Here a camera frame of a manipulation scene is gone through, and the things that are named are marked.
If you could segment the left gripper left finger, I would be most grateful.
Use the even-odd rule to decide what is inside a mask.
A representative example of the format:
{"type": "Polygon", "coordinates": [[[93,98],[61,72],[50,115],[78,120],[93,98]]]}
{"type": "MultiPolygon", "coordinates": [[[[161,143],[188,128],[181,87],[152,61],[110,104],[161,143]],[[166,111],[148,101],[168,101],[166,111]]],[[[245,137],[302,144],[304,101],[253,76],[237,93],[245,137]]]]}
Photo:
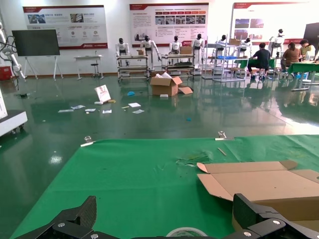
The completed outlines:
{"type": "Polygon", "coordinates": [[[95,196],[89,196],[75,208],[62,210],[48,224],[27,232],[19,239],[106,239],[107,235],[93,230],[97,219],[95,196]]]}

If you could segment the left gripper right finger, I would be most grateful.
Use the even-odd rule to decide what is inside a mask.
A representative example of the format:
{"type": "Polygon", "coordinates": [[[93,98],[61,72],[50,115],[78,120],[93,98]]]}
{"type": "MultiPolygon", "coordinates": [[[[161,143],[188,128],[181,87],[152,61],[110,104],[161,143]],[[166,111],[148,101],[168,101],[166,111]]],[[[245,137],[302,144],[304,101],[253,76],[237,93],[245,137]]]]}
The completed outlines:
{"type": "Polygon", "coordinates": [[[319,233],[289,221],[269,206],[249,201],[243,194],[233,197],[233,222],[241,230],[226,239],[317,239],[319,233]]]}

